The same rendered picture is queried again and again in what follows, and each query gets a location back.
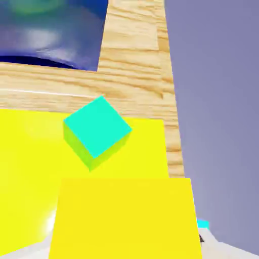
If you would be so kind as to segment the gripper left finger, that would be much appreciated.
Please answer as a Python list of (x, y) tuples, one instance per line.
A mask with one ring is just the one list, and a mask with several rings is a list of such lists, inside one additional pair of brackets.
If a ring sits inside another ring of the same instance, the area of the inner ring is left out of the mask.
[(51, 239), (49, 235), (42, 242), (2, 255), (0, 259), (49, 259)]

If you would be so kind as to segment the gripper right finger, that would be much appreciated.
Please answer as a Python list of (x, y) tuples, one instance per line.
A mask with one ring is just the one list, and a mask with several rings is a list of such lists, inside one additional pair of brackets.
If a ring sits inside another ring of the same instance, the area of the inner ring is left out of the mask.
[(198, 228), (198, 231), (202, 240), (202, 259), (259, 259), (259, 255), (217, 241), (207, 228)]

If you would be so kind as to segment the small yellow cube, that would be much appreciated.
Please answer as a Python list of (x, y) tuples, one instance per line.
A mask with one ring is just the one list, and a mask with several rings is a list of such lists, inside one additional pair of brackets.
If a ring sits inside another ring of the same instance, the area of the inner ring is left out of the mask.
[(69, 179), (49, 259), (202, 259), (189, 179)]

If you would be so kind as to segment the small turquoise cube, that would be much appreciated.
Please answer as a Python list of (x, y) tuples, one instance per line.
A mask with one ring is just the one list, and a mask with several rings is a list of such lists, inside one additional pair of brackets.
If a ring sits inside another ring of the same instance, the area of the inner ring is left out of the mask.
[(132, 128), (103, 96), (63, 120), (64, 140), (89, 171), (116, 153), (131, 132)]

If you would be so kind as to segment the large yellow box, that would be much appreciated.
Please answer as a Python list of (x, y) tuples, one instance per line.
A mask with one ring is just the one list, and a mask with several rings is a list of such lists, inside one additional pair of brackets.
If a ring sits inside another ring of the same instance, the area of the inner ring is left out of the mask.
[(132, 132), (89, 170), (63, 138), (65, 113), (0, 109), (0, 256), (50, 235), (63, 178), (166, 178), (164, 124), (127, 118)]

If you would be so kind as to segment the large blue box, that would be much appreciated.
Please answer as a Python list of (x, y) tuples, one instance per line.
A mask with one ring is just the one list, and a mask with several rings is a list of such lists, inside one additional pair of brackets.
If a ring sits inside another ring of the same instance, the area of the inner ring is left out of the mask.
[(97, 71), (109, 0), (0, 0), (0, 62)]

